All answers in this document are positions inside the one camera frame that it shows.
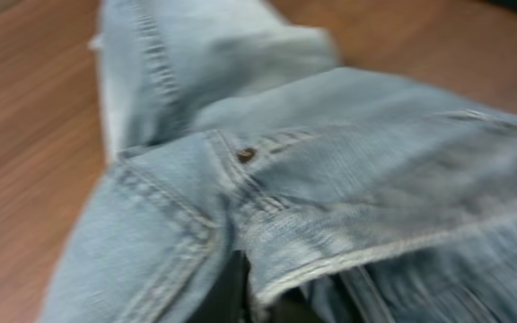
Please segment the light blue jeans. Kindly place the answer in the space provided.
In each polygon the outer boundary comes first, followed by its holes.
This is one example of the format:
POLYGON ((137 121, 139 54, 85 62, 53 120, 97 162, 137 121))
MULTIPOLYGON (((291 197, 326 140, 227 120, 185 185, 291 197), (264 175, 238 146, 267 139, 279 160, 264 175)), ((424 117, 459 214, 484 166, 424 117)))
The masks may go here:
POLYGON ((517 116, 344 67, 261 1, 101 3, 108 168, 42 322, 517 322, 517 116))

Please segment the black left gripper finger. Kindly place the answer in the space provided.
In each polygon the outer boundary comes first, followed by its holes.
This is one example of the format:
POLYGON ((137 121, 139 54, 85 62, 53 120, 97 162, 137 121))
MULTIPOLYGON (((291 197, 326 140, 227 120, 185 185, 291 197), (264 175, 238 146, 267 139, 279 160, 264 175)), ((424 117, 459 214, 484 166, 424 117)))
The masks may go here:
POLYGON ((234 251, 214 285, 187 323, 247 323, 249 262, 241 250, 234 251))

